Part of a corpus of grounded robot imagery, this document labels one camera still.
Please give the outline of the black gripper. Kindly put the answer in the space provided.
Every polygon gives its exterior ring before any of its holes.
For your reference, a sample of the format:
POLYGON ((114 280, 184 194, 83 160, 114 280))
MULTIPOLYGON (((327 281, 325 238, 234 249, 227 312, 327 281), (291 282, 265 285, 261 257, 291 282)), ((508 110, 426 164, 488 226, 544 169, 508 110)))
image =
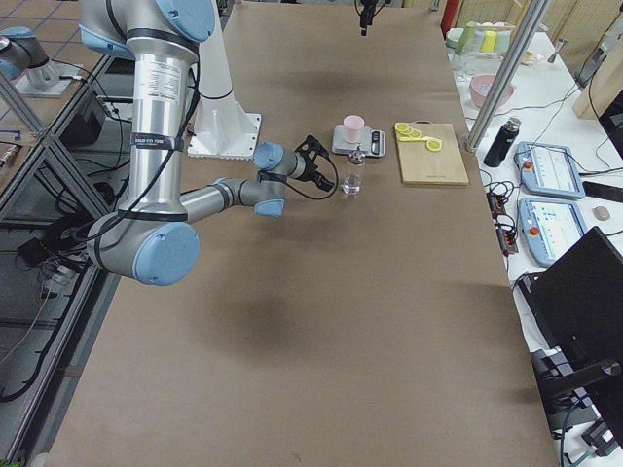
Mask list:
POLYGON ((367 35, 368 19, 372 18, 376 12, 376 0, 360 0, 361 12, 359 16, 360 34, 367 35))
POLYGON ((315 168, 306 169, 304 171, 304 181, 313 182, 315 186, 322 191, 331 191, 335 186, 335 183, 333 181, 327 179, 315 168))

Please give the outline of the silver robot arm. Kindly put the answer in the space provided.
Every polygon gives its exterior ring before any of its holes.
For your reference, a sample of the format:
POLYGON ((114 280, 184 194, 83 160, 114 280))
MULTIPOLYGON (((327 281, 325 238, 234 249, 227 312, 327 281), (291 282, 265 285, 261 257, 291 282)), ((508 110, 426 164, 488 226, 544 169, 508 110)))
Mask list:
POLYGON ((188 194, 180 191, 184 133, 204 134, 208 101, 232 99, 229 66, 212 1, 84 1, 84 44, 134 63, 133 120, 127 199, 95 221, 86 239, 92 261, 147 285, 183 279, 195 265, 200 240, 193 223, 230 207, 277 217, 291 180, 312 182, 326 197, 337 188, 316 159, 326 151, 308 137, 293 151, 255 145, 252 180, 220 178, 188 194))

